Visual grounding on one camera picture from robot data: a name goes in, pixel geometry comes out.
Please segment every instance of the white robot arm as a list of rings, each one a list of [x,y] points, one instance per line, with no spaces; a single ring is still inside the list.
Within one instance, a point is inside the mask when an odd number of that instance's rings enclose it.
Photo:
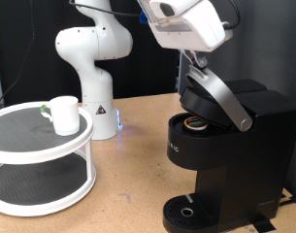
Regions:
[[[110,0],[76,0],[77,4],[111,10]],[[82,86],[82,107],[93,118],[92,140],[112,138],[121,124],[118,110],[113,105],[113,79],[94,65],[95,60],[118,59],[127,56],[133,40],[113,15],[77,7],[91,17],[94,27],[75,27],[59,32],[55,40],[58,54],[78,72]]]
[[[163,48],[213,51],[225,41],[225,30],[208,0],[138,0]]]

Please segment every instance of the mug handle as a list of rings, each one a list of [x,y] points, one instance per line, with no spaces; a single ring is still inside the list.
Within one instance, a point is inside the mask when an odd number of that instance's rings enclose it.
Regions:
[[[45,112],[45,109],[47,108],[47,105],[42,105],[40,110],[43,117],[49,118],[50,122],[52,122],[52,117],[48,113]]]

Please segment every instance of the white mug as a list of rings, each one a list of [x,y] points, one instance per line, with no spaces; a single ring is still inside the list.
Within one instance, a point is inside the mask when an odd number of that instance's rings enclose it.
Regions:
[[[50,108],[51,116],[45,112],[46,107]],[[53,98],[41,107],[41,114],[49,118],[55,133],[60,136],[76,134],[80,130],[78,98],[74,96]]]

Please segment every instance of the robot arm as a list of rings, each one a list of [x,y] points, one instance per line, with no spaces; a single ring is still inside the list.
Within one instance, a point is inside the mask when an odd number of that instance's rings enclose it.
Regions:
[[[161,47],[210,52],[226,39],[208,0],[138,0]]]
[[[110,0],[76,0],[76,4],[111,11]],[[96,67],[94,61],[127,56],[132,50],[133,40],[115,16],[86,7],[78,6],[77,9],[92,18],[95,26],[60,31],[55,47],[80,77],[82,107],[92,116],[95,129],[92,140],[109,139],[122,125],[113,103],[113,79],[107,71]]]
[[[167,49],[178,49],[192,65],[186,75],[191,83],[204,87],[240,131],[248,131],[252,118],[227,85],[206,66],[206,57],[233,34],[226,30],[209,0],[138,0],[148,17],[157,42]]]

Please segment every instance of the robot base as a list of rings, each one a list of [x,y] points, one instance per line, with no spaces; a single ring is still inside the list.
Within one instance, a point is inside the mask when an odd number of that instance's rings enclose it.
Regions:
[[[91,140],[106,140],[115,136],[122,129],[119,119],[119,110],[113,105],[113,101],[103,103],[83,103],[93,121],[94,134]]]

